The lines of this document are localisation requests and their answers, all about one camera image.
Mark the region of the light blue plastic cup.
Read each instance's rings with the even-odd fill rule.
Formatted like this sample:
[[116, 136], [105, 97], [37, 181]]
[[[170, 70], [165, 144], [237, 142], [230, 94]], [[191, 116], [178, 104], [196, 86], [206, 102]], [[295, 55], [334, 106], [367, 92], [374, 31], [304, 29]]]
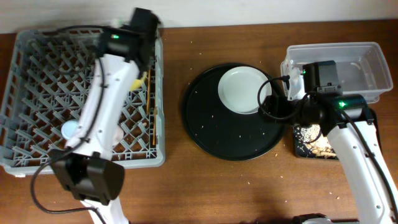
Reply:
[[62, 124], [61, 133], [64, 139], [69, 140], [78, 127], [78, 120], [71, 119]]

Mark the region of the yellow bowl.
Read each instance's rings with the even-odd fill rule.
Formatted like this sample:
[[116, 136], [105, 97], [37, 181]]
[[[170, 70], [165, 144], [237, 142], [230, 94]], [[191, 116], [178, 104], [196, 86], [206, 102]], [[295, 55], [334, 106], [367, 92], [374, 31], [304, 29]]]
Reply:
[[145, 84], [145, 81], [147, 79], [147, 74], [148, 72], [143, 72], [142, 76], [139, 79], [134, 80], [129, 91], [134, 91], [136, 89], [139, 89], [143, 84]]

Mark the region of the wooden chopstick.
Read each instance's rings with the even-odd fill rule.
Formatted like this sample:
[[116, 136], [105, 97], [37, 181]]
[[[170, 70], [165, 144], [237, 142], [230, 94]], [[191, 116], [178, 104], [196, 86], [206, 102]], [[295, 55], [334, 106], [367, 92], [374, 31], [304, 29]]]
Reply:
[[149, 115], [150, 111], [150, 78], [151, 78], [151, 68], [147, 72], [147, 103], [146, 103], [146, 114]]
[[157, 121], [157, 107], [154, 107], [154, 117], [153, 117], [153, 133], [152, 133], [152, 144], [156, 146], [156, 121]]

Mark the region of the pink plastic cup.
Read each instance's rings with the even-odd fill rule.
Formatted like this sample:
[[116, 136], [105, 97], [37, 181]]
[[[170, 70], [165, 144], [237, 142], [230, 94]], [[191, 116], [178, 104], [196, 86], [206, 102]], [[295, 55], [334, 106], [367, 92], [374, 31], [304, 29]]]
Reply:
[[124, 131], [120, 126], [117, 126], [115, 131], [114, 131], [114, 135], [113, 135], [113, 140], [112, 140], [112, 146], [117, 146], [124, 137]]

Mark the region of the white ceramic plate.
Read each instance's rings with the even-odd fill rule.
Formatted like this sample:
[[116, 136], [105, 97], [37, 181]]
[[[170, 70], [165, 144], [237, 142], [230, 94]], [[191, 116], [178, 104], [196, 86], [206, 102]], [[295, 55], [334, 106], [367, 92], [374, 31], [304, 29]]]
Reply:
[[229, 69], [218, 83], [218, 95], [222, 104], [237, 114], [258, 112], [257, 94], [268, 80], [260, 70], [247, 66]]

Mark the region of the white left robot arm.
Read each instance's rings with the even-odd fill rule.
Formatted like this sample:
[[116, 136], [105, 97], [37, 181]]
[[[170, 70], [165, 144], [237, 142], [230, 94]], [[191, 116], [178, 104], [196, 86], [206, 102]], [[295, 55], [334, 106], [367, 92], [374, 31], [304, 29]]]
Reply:
[[100, 35], [91, 82], [78, 128], [48, 165], [61, 186], [82, 203], [95, 223], [127, 223], [119, 194], [125, 169], [113, 162], [113, 140], [133, 83], [150, 69], [157, 28], [107, 28]]

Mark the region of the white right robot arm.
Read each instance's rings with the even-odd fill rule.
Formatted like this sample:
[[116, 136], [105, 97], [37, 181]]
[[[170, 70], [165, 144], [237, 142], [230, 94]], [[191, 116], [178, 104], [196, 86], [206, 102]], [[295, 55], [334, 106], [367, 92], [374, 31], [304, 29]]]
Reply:
[[306, 93], [258, 100], [259, 114], [276, 123], [317, 124], [343, 166], [360, 223], [397, 223], [397, 187], [383, 158], [374, 111], [361, 95]]

